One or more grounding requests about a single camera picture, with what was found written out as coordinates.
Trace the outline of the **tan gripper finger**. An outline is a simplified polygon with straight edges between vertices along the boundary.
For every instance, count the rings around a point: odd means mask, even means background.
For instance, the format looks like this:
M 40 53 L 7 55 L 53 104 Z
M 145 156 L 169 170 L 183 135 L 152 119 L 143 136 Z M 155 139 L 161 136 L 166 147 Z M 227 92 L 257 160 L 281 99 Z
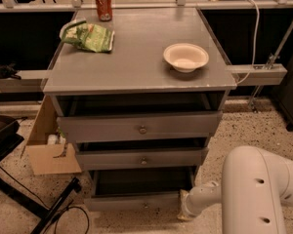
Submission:
M 198 217 L 192 201 L 190 200 L 189 192 L 185 190 L 180 191 L 180 211 L 177 215 L 179 220 L 191 221 Z

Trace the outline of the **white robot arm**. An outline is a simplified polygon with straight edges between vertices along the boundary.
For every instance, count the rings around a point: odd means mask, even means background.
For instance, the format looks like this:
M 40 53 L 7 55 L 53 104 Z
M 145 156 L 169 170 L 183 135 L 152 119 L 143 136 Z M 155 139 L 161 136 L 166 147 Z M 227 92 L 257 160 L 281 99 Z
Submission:
M 282 206 L 293 206 L 293 161 L 254 146 L 226 157 L 222 182 L 180 192 L 178 219 L 193 220 L 222 205 L 223 234 L 286 234 Z

